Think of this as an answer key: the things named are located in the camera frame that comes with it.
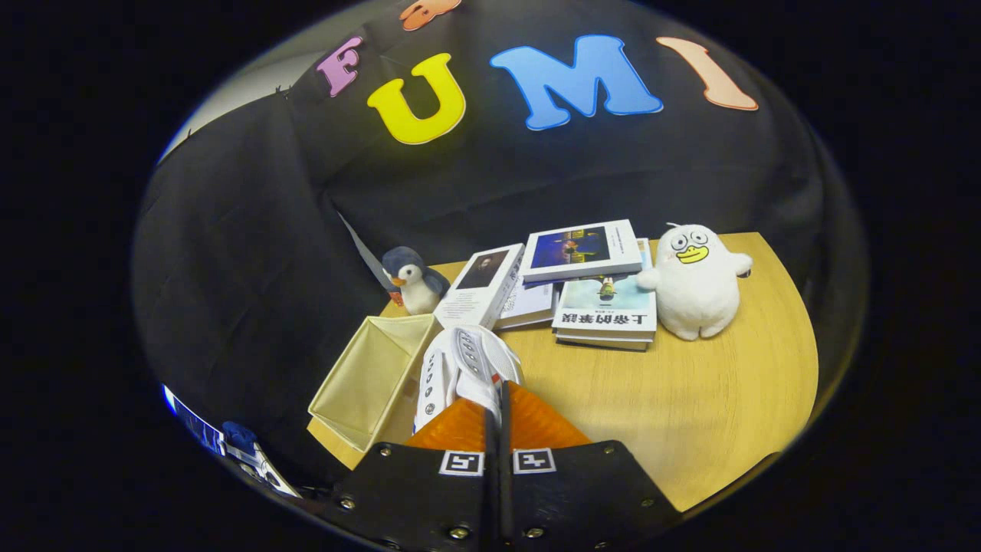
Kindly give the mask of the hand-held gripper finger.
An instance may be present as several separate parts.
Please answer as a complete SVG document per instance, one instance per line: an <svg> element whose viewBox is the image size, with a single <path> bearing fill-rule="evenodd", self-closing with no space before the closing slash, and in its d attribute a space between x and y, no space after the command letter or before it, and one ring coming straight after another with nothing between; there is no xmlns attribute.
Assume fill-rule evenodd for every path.
<svg viewBox="0 0 981 552"><path fill-rule="evenodd" d="M682 514L617 440L592 441L531 391L508 382L500 522L515 549L638 549Z"/></svg>
<svg viewBox="0 0 981 552"><path fill-rule="evenodd" d="M459 399L435 421L460 415L475 447L379 442L337 485L337 525L373 546L399 551L480 551L497 533L495 419Z"/></svg>

